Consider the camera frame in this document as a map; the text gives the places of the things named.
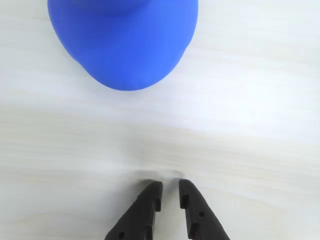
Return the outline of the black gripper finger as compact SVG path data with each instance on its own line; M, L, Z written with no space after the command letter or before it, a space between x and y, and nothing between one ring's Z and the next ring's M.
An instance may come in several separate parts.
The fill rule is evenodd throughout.
M107 233L106 240L152 240L156 213L161 211L163 183L152 181Z
M220 221L198 188L188 179L179 181L180 208L185 211L190 240L228 240Z

